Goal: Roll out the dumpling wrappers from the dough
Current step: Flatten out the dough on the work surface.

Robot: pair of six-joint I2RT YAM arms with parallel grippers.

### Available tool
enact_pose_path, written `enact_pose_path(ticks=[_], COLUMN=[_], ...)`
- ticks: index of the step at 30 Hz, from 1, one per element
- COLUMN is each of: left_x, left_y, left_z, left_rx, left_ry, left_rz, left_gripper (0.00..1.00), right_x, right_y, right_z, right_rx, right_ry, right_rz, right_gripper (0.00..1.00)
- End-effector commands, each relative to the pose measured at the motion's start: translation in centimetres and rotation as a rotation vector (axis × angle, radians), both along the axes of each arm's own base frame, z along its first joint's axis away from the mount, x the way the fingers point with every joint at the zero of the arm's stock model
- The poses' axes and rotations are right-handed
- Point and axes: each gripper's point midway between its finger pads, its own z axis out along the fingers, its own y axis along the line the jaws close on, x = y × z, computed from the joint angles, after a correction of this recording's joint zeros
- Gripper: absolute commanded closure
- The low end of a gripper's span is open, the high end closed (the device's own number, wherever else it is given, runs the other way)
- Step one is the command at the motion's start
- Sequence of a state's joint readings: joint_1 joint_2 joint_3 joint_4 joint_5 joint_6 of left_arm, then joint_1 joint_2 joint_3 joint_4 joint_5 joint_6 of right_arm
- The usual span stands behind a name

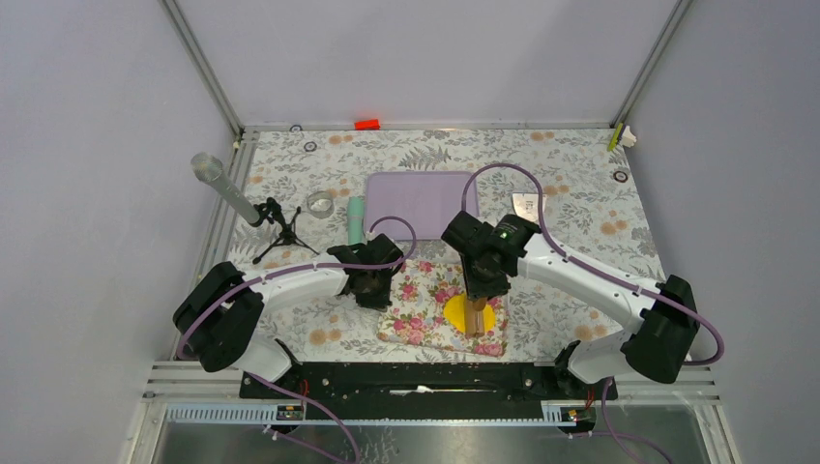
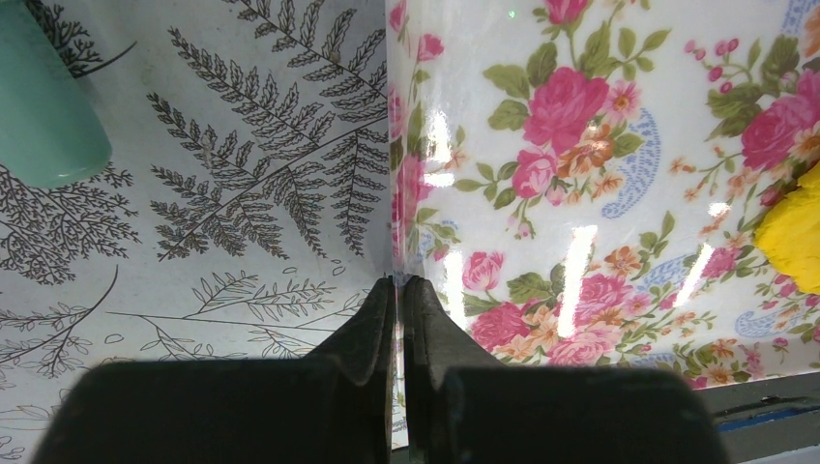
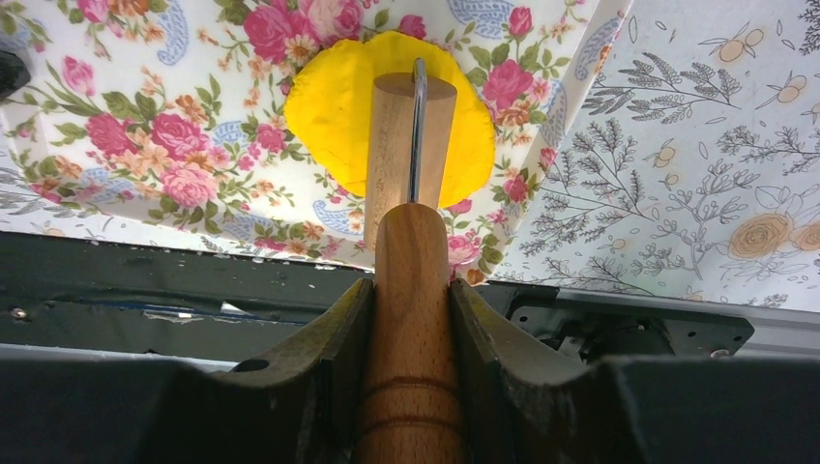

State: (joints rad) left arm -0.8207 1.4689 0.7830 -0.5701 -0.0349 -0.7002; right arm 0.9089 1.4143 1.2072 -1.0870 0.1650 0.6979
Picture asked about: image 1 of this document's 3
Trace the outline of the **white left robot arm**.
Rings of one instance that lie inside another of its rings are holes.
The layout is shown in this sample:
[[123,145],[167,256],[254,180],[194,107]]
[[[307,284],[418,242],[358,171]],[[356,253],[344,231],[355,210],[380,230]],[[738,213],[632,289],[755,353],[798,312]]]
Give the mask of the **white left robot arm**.
[[207,372],[236,367],[261,378],[275,396],[289,396],[299,388],[301,374],[281,342],[258,333],[263,313],[339,295],[363,297],[365,307],[377,307],[375,297],[390,289],[391,277],[406,258],[379,234],[255,277],[230,262],[219,263],[173,314],[181,335],[177,354],[198,361]]

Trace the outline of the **floral rectangular tray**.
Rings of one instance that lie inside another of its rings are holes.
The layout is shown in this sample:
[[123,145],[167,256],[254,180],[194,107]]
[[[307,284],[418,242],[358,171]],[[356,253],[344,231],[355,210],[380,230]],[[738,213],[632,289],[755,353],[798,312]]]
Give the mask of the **floral rectangular tray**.
[[508,346],[507,299],[492,298],[496,326],[481,337],[467,337],[444,317],[447,300],[465,293],[459,264],[408,260],[393,277],[389,308],[380,316],[376,337],[383,342],[500,358]]

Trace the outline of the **yellow dough piece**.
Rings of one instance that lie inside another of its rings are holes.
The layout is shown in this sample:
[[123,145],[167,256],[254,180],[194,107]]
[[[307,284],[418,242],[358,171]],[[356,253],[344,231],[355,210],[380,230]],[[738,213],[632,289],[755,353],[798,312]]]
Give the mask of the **yellow dough piece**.
[[[453,296],[445,302],[443,308],[445,319],[449,321],[458,331],[462,332],[464,335],[464,303],[466,297],[466,293]],[[487,306],[483,311],[483,315],[486,328],[485,334],[487,334],[489,331],[492,331],[496,326],[496,315],[488,300]]]

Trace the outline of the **wooden dough roller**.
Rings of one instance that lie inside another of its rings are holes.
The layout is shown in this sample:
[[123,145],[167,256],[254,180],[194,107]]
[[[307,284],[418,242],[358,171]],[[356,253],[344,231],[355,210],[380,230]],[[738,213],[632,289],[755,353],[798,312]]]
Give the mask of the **wooden dough roller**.
[[483,311],[487,306],[487,297],[471,299],[465,298],[464,303],[464,333],[468,337],[485,335],[485,321]]

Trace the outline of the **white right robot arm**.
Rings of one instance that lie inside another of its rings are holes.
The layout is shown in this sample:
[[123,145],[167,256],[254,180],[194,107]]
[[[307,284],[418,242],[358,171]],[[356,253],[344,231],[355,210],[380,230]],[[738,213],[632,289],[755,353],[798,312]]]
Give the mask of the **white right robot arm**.
[[562,350],[554,383],[563,396],[578,398],[593,384],[626,373],[676,382],[700,328],[685,280],[629,276],[547,240],[538,225],[516,215],[491,225],[460,212],[442,239],[461,259],[472,300],[505,295],[511,278],[522,277],[557,288],[620,324],[616,333],[576,340]]

